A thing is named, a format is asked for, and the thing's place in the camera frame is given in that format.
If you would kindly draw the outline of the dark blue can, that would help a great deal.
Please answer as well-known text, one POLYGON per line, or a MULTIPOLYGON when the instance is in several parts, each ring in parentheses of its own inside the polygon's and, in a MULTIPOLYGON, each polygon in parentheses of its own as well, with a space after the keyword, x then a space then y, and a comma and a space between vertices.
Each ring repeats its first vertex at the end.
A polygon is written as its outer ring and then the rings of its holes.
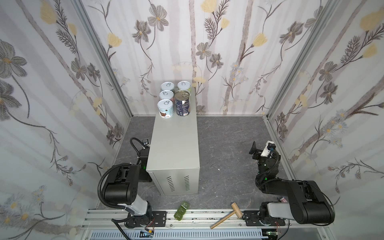
POLYGON ((185 117, 190 113, 190 93, 186 90, 178 90, 175 95, 177 115, 185 117))

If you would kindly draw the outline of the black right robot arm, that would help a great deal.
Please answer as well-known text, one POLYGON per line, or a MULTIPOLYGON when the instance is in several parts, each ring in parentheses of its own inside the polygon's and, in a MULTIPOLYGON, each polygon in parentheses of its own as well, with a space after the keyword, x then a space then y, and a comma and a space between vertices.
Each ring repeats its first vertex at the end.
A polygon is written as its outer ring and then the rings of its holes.
POLYGON ((257 161, 256 187, 264 194, 285 197, 285 202, 263 202, 258 218, 264 224, 277 220, 294 220, 298 224, 327 226, 335 220, 335 209, 328 197, 314 181, 284 180, 277 177, 281 155, 274 142, 268 141, 264 149, 255 142, 249 151, 257 161))

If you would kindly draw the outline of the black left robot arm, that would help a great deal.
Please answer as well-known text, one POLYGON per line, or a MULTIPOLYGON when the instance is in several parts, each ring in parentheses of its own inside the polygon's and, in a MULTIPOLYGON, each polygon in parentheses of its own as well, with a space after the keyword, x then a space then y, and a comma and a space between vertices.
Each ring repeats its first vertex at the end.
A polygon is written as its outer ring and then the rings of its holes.
POLYGON ((139 151, 136 164, 118 164, 107 170, 101 177, 97 194, 106 207, 128 212, 124 220, 113 220, 115 224, 124 223, 127 228, 148 226, 153 220, 151 204, 138 195, 139 183, 150 183, 147 173, 150 148, 139 151))

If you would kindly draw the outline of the pink label can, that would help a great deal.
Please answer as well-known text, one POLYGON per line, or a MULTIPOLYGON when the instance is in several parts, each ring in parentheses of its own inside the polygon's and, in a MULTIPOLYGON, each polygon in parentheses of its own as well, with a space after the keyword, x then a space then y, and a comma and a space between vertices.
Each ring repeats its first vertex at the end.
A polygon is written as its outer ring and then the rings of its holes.
POLYGON ((169 100, 174 102, 174 92, 170 90, 164 90, 159 93, 160 100, 169 100))

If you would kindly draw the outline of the teal label can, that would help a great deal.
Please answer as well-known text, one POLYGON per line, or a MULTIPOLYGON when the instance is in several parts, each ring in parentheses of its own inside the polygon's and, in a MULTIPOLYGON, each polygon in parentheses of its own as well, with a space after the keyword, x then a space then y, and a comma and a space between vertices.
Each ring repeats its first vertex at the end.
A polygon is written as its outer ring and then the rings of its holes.
POLYGON ((170 119, 174 115, 174 104, 171 100, 160 100, 157 104, 159 114, 164 119, 170 119))

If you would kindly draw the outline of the green label can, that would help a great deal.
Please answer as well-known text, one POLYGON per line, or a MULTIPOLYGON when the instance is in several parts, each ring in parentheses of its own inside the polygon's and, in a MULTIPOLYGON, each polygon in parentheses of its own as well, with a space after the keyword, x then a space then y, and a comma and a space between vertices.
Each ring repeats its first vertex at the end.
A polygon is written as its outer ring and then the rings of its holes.
POLYGON ((179 90, 183 90, 183 91, 187 91, 189 93, 191 93, 191 83, 188 82, 188 81, 180 81, 178 84, 177 84, 177 87, 179 90))

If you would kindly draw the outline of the blue brown label can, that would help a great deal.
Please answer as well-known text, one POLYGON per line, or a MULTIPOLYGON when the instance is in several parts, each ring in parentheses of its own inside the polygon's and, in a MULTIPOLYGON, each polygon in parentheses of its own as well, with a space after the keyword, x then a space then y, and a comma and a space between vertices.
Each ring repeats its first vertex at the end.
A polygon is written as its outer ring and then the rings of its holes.
POLYGON ((172 91, 175 92, 175 84, 172 82, 164 82, 161 84, 161 91, 172 91))

